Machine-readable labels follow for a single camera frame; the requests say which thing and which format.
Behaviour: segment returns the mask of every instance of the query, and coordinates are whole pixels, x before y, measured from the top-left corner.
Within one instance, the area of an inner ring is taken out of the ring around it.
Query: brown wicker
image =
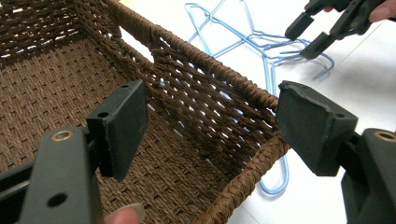
[[[105,214],[142,202],[145,223],[225,223],[287,152],[275,96],[118,1],[1,4],[0,172],[33,160],[45,132],[85,126],[135,79],[147,85],[150,125],[126,179],[99,177]]]

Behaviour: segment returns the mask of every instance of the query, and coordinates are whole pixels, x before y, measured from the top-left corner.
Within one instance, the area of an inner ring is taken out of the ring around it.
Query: finger
[[[369,21],[370,22],[382,21],[395,15],[396,15],[396,0],[387,0],[372,11],[369,17]]]
[[[124,206],[105,217],[106,224],[140,224],[145,218],[142,203]]]
[[[324,8],[324,11],[325,11],[325,12],[331,12],[331,11],[332,11],[332,7],[325,7],[325,8]]]

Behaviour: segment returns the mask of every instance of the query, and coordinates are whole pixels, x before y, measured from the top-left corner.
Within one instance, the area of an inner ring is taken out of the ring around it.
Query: clamp
[[[285,36],[295,40],[314,21],[311,16],[318,14],[325,7],[333,7],[338,12],[344,11],[329,35],[322,32],[300,52],[308,60],[315,59],[335,40],[342,40],[348,35],[365,34],[371,25],[369,22],[371,12],[383,2],[384,0],[310,0],[304,7],[305,12],[289,26]]]

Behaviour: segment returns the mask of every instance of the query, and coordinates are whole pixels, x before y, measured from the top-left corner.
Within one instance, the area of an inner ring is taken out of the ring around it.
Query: woven basket wall
[[[41,137],[143,79],[149,128],[121,183],[99,176],[105,214],[145,205],[145,223],[225,223],[289,146],[277,98],[115,0],[2,0],[0,172]],[[128,46],[123,27],[154,63]]]

